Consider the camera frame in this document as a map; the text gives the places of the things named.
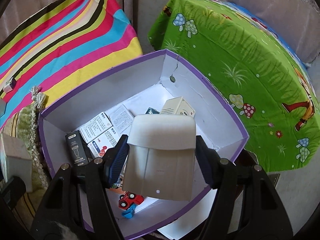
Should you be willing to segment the small white pink medicine box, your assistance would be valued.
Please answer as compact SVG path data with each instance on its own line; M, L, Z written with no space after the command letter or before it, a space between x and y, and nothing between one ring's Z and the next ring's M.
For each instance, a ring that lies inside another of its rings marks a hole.
M10 91L12 91L16 86L16 79L14 77L12 77L10 80L8 80L4 87L3 87L3 92L8 93Z

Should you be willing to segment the light blue slim box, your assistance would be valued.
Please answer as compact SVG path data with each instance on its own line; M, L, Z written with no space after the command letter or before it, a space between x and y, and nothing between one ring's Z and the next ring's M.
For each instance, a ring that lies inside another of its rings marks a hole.
M119 135L130 132L134 116L123 104L112 107L106 114Z

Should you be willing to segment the white cushion tassel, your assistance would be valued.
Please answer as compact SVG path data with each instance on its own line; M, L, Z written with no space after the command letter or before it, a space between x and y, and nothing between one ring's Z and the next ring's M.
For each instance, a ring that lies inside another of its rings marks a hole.
M48 95L43 93L41 90L41 86L33 86L30 90L34 107L38 111L45 109L48 101Z

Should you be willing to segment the white text medicine box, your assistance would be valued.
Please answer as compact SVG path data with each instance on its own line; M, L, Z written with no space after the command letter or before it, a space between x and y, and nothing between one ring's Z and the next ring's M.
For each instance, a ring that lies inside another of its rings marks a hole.
M112 127L105 112L101 112L94 118L80 126L79 132L86 143L91 142L93 139L106 132Z

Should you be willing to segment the teal white medicine box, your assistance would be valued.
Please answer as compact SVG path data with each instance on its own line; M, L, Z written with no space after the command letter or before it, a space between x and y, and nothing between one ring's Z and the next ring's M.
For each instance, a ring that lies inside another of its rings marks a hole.
M159 114L160 112L157 111L156 109L149 107L146 111L146 114Z

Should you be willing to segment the red toy car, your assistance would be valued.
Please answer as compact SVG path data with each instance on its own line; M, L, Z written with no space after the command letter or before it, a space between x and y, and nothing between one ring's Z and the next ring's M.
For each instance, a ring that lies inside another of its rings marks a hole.
M144 202L144 197L132 192L126 192L120 195L118 206L123 210L127 210L131 205L140 205Z

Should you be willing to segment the white red medicine box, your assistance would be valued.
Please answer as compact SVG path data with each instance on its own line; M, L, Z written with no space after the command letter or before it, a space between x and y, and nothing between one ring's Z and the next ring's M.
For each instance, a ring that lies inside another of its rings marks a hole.
M120 136L114 127L109 128L107 131L93 139L89 144L93 158L103 157L109 148L116 146Z

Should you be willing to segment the purple white storage box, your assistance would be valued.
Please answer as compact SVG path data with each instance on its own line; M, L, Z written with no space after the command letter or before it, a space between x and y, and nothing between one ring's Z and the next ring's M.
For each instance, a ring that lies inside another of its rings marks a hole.
M159 50L113 67L75 88L39 118L44 157L51 175L69 161L65 135L101 112L112 123L125 107L131 154L125 187L148 197L132 219L121 217L108 193L125 239L136 239L180 218L211 193L191 150L200 135L219 156L234 161L249 135L233 105L193 65Z

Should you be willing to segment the green mushroom print cover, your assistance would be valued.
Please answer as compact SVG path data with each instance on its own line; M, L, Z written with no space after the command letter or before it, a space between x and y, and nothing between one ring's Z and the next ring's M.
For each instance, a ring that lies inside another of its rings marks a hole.
M219 0L169 0L148 33L196 67L249 133L267 171L303 168L319 149L319 103L304 64L262 20Z

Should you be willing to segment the cream barcode box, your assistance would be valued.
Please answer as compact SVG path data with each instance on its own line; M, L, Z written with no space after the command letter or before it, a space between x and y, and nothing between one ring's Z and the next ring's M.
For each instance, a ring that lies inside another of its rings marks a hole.
M162 110L161 114L174 114L174 115L187 115L194 117L195 109L182 97L168 99Z

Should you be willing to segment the white box with S logo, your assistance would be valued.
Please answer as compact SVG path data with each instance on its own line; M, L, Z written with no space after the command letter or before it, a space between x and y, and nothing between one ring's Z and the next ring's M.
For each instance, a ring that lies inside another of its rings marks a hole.
M1 134L1 171L7 183L13 176L19 177L25 184L27 193L33 191L33 161L25 143L16 137Z

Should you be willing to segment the striped colourful cloth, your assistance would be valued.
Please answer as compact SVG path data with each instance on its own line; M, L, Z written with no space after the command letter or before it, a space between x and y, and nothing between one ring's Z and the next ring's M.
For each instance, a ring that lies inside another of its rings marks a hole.
M96 75L142 54L137 34L116 0L58 0L35 13L1 44L1 124L31 104L41 87L55 102Z

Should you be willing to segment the black shaver box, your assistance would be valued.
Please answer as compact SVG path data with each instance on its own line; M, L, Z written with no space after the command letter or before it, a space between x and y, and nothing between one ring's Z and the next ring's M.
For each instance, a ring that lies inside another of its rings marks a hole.
M89 163L83 139L78 130L65 135L65 140L74 166L84 166Z

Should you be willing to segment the striped velvet cushion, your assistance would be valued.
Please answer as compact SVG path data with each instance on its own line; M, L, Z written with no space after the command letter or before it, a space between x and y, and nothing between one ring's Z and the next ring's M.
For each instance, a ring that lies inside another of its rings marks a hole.
M26 190L18 197L13 215L26 230L30 230L49 184L38 131L39 113L45 108L48 96L35 86L31 100L31 104L16 112L1 129L1 169L4 177L1 184L8 183L13 177L24 182Z

